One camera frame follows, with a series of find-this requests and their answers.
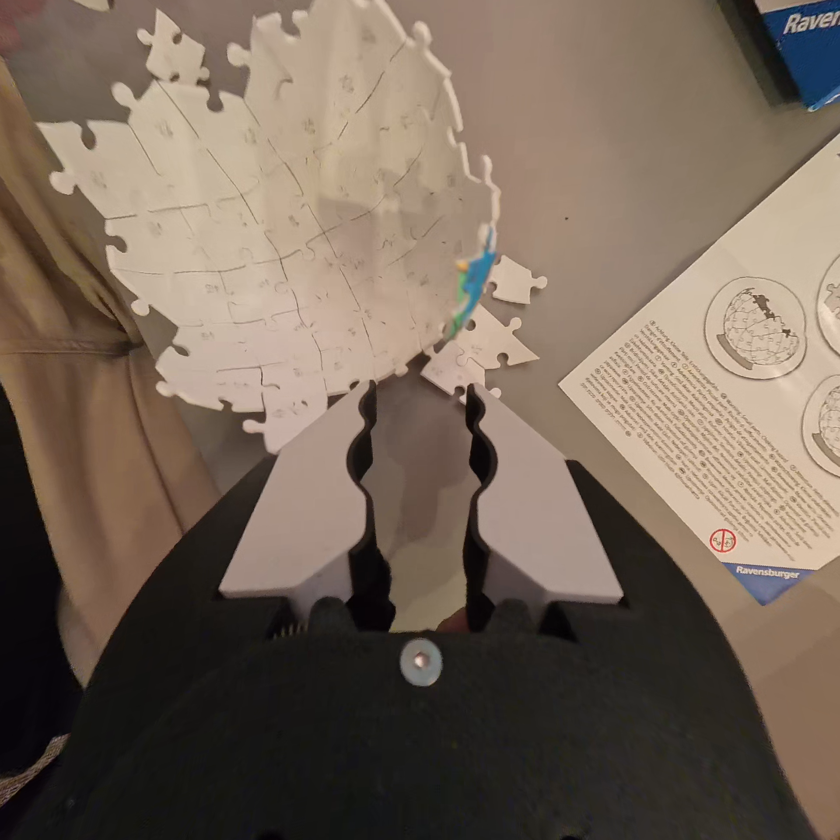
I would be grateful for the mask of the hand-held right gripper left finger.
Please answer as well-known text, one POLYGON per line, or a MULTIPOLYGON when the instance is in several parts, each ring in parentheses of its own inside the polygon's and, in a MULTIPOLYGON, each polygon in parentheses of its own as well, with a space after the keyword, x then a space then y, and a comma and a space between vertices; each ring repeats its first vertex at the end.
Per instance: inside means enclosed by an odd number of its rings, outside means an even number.
POLYGON ((360 383, 280 449, 221 596, 285 598, 300 623, 316 602, 332 597, 357 627, 392 625, 392 573, 362 485, 373 463, 376 409, 376 383, 360 383))

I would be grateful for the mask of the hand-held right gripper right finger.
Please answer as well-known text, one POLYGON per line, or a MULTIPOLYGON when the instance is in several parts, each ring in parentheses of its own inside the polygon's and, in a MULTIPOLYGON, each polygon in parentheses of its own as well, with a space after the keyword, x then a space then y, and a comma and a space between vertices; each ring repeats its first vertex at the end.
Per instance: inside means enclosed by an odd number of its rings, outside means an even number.
POLYGON ((614 606, 624 596, 563 454, 485 386, 465 395, 469 503, 466 616, 485 627, 504 601, 539 627, 555 603, 614 606))

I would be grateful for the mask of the pile of puzzle pieces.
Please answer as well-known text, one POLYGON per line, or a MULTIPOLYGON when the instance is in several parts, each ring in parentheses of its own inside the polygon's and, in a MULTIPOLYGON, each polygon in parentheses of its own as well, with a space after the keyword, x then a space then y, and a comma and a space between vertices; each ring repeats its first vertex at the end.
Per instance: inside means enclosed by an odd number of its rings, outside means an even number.
MULTIPOLYGON (((519 310, 531 304, 532 293, 548 285, 546 276, 536 276, 530 269, 504 255, 490 271, 490 296, 519 310)), ((500 321, 482 303, 478 303, 467 324, 440 350, 426 352, 427 361, 421 377, 449 396, 459 393, 466 402, 470 385, 485 385, 487 371, 502 366, 519 366, 539 361, 540 357, 519 339, 522 319, 500 321)))

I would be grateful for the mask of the partly built white puzzle ball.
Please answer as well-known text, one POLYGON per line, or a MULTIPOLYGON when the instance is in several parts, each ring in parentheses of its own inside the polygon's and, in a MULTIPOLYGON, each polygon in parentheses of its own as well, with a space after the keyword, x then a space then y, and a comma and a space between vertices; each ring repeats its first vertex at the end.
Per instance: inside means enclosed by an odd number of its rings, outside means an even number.
POLYGON ((356 384, 407 372, 471 320, 497 259, 500 190, 470 171, 452 76, 422 22, 387 2, 254 17, 227 60, 245 91, 209 106, 204 47, 161 10, 141 30, 152 79, 111 88, 126 115, 37 122, 104 221, 132 310, 175 327, 163 396, 263 413, 277 454, 356 384))

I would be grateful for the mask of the blue cartoon puzzle box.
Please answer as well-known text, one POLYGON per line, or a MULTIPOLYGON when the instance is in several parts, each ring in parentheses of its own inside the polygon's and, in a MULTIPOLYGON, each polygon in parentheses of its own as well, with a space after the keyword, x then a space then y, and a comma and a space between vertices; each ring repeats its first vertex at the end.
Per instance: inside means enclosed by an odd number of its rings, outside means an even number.
POLYGON ((838 1, 717 1, 769 102, 839 99, 838 1))

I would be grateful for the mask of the folded paper instruction leaflet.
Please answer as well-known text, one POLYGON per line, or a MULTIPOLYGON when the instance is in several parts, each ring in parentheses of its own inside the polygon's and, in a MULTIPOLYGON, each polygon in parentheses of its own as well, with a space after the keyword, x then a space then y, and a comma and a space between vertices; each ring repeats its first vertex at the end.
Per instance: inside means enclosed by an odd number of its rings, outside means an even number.
POLYGON ((839 139, 559 383, 762 606, 839 554, 839 139))

